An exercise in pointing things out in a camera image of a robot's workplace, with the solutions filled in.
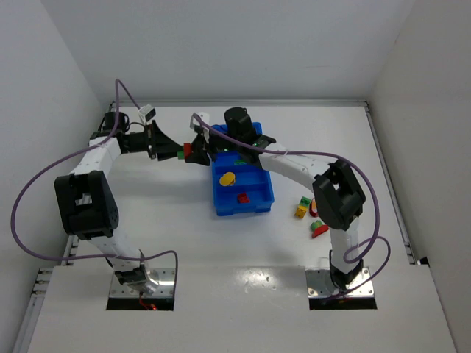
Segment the yellow oval lego piece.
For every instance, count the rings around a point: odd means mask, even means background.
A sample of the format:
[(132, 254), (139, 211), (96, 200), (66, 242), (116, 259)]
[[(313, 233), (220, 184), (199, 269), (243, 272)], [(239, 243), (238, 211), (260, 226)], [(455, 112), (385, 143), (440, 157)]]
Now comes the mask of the yellow oval lego piece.
[(231, 171), (229, 172), (226, 172), (224, 174), (222, 174), (219, 178), (219, 184), (222, 186), (222, 187), (230, 187), (230, 186), (233, 186), (235, 184), (235, 174)]

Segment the small red lego brick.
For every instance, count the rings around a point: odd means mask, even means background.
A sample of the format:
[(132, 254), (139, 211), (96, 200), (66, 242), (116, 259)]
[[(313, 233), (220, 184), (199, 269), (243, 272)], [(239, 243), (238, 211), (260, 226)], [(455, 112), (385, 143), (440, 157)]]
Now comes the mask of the small red lego brick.
[(240, 204), (248, 204), (250, 203), (249, 197), (247, 193), (240, 193), (237, 195), (237, 200)]

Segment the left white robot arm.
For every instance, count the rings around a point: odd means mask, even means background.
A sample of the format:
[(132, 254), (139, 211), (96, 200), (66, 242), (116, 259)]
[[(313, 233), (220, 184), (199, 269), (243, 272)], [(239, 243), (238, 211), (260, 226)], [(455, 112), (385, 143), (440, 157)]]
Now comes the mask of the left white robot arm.
[(107, 181), (113, 162), (122, 154), (146, 152), (151, 159), (166, 160), (183, 150), (153, 120), (150, 105), (139, 111), (142, 132), (131, 132), (125, 113), (106, 113), (91, 135), (89, 150), (76, 168), (54, 181), (63, 228), (69, 235), (93, 244), (106, 255), (121, 285), (139, 293), (157, 290), (158, 278), (147, 268), (144, 254), (118, 229), (118, 206)]

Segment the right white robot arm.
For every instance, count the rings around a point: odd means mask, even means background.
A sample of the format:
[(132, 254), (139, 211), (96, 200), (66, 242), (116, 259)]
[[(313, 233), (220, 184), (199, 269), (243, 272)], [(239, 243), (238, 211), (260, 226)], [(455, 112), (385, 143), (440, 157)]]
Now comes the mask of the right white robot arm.
[(205, 121), (203, 113), (191, 116), (190, 127), (201, 143), (198, 150), (211, 160), (224, 149), (236, 151), (245, 163), (309, 189), (330, 232), (330, 278), (340, 292), (347, 291), (363, 267), (358, 221), (366, 201), (350, 164), (341, 158), (326, 163), (311, 153), (289, 151), (274, 138), (256, 132), (243, 107), (230, 108), (224, 119), (226, 130), (221, 132)]

